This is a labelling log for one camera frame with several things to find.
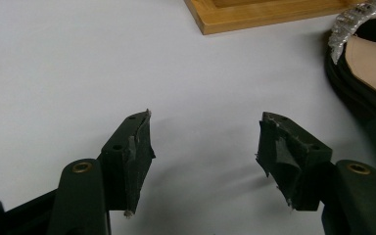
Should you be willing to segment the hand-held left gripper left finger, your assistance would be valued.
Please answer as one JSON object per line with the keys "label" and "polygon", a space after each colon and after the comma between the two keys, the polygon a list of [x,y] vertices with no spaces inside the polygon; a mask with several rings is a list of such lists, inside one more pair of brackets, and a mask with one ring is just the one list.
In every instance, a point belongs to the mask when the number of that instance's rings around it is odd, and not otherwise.
{"label": "hand-held left gripper left finger", "polygon": [[151,112],[127,117],[106,142],[99,155],[108,211],[136,213],[143,183],[152,160]]}

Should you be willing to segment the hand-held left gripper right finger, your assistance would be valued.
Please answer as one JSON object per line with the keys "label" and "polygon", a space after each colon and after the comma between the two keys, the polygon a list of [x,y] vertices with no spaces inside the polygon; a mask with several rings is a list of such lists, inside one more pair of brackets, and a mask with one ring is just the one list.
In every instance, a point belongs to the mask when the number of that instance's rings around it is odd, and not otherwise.
{"label": "hand-held left gripper right finger", "polygon": [[263,112],[259,127],[257,162],[266,176],[272,175],[289,207],[316,211],[332,149],[288,117]]}

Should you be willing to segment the silver strap sandal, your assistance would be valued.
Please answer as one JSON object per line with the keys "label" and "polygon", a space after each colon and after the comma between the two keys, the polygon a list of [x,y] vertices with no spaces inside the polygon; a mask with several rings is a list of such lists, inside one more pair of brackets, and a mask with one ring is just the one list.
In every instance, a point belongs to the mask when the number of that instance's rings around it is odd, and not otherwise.
{"label": "silver strap sandal", "polygon": [[364,0],[337,16],[325,70],[334,87],[376,116],[376,0]]}

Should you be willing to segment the wooden three-tier shoe rack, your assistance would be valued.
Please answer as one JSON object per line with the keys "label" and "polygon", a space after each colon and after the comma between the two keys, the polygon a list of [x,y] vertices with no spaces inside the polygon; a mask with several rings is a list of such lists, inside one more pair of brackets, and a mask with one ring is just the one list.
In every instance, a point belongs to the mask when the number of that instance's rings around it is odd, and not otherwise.
{"label": "wooden three-tier shoe rack", "polygon": [[184,0],[203,35],[341,13],[363,0]]}

